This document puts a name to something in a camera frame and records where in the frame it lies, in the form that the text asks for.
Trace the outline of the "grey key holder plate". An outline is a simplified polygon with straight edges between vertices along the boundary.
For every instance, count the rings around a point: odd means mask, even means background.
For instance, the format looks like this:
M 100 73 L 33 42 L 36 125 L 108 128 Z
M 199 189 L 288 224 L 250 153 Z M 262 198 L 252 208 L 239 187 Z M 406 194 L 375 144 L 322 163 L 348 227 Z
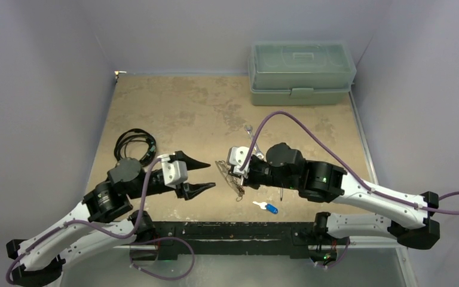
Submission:
M 240 185 L 240 181 L 238 180 L 238 178 L 230 174 L 229 165 L 227 165 L 226 162 L 223 160 L 215 161 L 215 165 L 218 168 L 219 173 L 223 176 L 227 185 L 237 194 L 237 198 L 235 200 L 237 202 L 242 201 L 243 196 L 245 194 L 245 190 Z

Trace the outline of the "key with blue tag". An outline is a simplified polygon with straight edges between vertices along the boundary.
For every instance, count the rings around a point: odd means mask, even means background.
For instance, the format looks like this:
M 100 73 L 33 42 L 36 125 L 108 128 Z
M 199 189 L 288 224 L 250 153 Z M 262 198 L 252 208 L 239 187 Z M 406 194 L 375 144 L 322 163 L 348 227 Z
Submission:
M 269 204 L 267 202 L 253 201 L 252 203 L 257 205 L 257 206 L 259 206 L 260 209 L 266 210 L 266 211 L 268 211 L 268 212 L 270 212 L 272 214 L 278 214 L 278 212 L 279 212 L 279 210 L 275 206 L 273 206 L 272 204 Z

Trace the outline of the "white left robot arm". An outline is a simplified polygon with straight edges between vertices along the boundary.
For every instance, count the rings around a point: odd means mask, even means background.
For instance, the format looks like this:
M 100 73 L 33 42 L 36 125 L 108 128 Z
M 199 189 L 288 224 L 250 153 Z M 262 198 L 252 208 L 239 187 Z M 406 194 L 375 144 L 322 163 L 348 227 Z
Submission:
M 154 158 L 147 170 L 135 158 L 118 160 L 106 180 L 62 219 L 37 236 L 6 244 L 13 260 L 6 281 L 46 286 L 58 281 L 68 265 L 87 255 L 128 243 L 157 241 L 154 223 L 144 210 L 146 196 L 173 191 L 180 199 L 193 199 L 215 183 L 189 184 L 188 172 L 210 166 L 182 151 Z

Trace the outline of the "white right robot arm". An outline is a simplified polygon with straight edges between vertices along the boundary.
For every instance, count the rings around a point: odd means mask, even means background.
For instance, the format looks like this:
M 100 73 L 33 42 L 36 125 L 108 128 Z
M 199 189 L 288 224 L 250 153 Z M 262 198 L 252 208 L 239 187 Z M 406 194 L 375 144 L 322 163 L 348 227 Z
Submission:
M 440 224 L 432 219 L 439 197 L 435 193 L 405 194 L 357 179 L 344 168 L 324 161 L 307 160 L 285 143 L 272 146 L 261 159 L 246 146 L 228 153 L 230 173 L 245 187 L 261 186 L 297 191 L 315 203 L 337 203 L 367 210 L 344 215 L 319 212 L 311 234 L 319 243 L 351 236 L 396 239 L 407 248 L 428 250 L 440 239 Z

